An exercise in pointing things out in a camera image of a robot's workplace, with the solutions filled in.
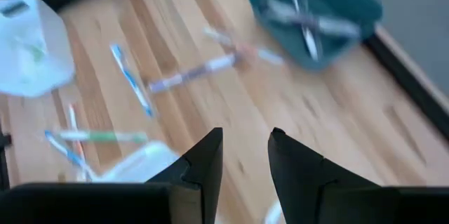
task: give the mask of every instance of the white plastic jug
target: white plastic jug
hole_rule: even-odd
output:
[[[152,141],[126,157],[114,168],[92,177],[93,183],[145,183],[171,164],[179,156],[165,143]]]
[[[0,0],[0,92],[37,97],[74,76],[62,19],[42,0]]]

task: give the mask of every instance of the teal bin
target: teal bin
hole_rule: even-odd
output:
[[[308,51],[302,31],[298,26],[283,25],[266,19],[260,12],[262,0],[249,0],[256,19],[284,47],[295,61],[308,70],[318,71],[329,66],[345,50],[359,43],[359,40],[330,37],[319,34],[323,54],[320,60],[313,60]],[[279,0],[292,4],[291,0]],[[375,23],[382,17],[382,7],[376,0],[308,0],[309,11],[314,15],[346,18],[361,26],[361,39],[373,34]]]

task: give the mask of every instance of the wooden floor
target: wooden floor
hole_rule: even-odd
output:
[[[257,26],[247,0],[83,0],[62,13],[76,81],[48,95],[0,95],[13,185],[73,180],[74,169],[44,140],[67,127],[76,102],[79,127],[146,131],[182,154],[213,127],[224,129],[223,223],[260,223],[276,199],[267,156],[277,126],[343,167],[381,185],[449,185],[449,151],[405,93],[362,47],[320,74],[294,64],[226,70],[152,96],[149,120],[109,51],[117,42],[143,81],[185,70],[225,49],[205,26],[282,50]],[[84,145],[89,162],[108,169],[138,146]]]

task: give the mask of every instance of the blue toothbrush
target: blue toothbrush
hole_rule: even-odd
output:
[[[152,109],[151,104],[147,101],[145,96],[143,95],[143,92],[140,90],[140,87],[138,83],[136,82],[134,76],[130,73],[128,68],[126,68],[123,65],[123,53],[120,49],[120,46],[117,44],[112,44],[110,46],[112,54],[115,57],[115,60],[117,61],[117,64],[119,65],[120,70],[123,72],[123,75],[125,75],[126,79],[130,83],[131,87],[134,90],[135,95],[138,97],[140,104],[143,106],[145,114],[154,117],[154,111]]]
[[[55,139],[55,136],[50,131],[45,130],[45,137],[47,138],[47,140],[51,143],[51,145],[55,149],[59,150],[59,152],[61,152],[64,156],[66,156],[66,158],[68,158],[68,160],[70,160],[73,164],[80,166],[82,169],[87,171],[87,173],[89,174],[89,176],[91,178],[96,177],[96,174],[91,169],[91,167],[82,158],[80,158],[77,154],[75,154],[73,151],[71,151],[71,150],[67,149],[66,147],[64,147],[63,145],[61,145]]]

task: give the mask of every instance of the gray wall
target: gray wall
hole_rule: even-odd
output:
[[[382,25],[449,96],[449,0],[380,0]]]

